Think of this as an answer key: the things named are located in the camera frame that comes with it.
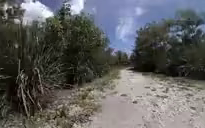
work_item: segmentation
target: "cloud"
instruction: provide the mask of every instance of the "cloud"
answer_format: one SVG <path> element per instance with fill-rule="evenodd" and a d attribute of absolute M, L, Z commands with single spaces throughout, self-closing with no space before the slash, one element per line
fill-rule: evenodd
<path fill-rule="evenodd" d="M 96 7 L 93 7 L 93 8 L 92 8 L 92 13 L 93 13 L 93 14 L 96 14 L 96 13 L 97 13 L 97 8 L 96 8 Z"/>
<path fill-rule="evenodd" d="M 136 19 L 145 12 L 141 7 L 132 8 L 132 6 L 120 10 L 119 21 L 116 26 L 116 39 L 129 42 L 135 34 Z"/>
<path fill-rule="evenodd" d="M 85 0 L 70 1 L 72 15 L 79 14 L 84 9 Z"/>
<path fill-rule="evenodd" d="M 141 16 L 144 13 L 145 13 L 145 10 L 143 10 L 142 8 L 140 8 L 140 7 L 135 8 L 135 15 L 136 16 Z"/>
<path fill-rule="evenodd" d="M 116 38 L 126 42 L 130 35 L 133 34 L 134 18 L 133 17 L 121 17 L 116 27 Z"/>
<path fill-rule="evenodd" d="M 53 12 L 39 1 L 25 0 L 21 4 L 21 8 L 25 9 L 24 23 L 32 22 L 33 20 L 45 21 L 46 18 L 53 16 Z"/>

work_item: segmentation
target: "vegetation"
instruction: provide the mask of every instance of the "vegetation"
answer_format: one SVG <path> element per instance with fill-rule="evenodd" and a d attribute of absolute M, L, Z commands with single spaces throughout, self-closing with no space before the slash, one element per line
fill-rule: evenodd
<path fill-rule="evenodd" d="M 128 60 L 113 53 L 88 15 L 71 15 L 67 3 L 43 23 L 23 24 L 24 12 L 16 1 L 0 1 L 1 116 L 17 110 L 30 117 L 54 87 L 90 82 Z"/>
<path fill-rule="evenodd" d="M 205 79 L 205 12 L 179 10 L 173 19 L 146 24 L 130 59 L 141 71 Z"/>

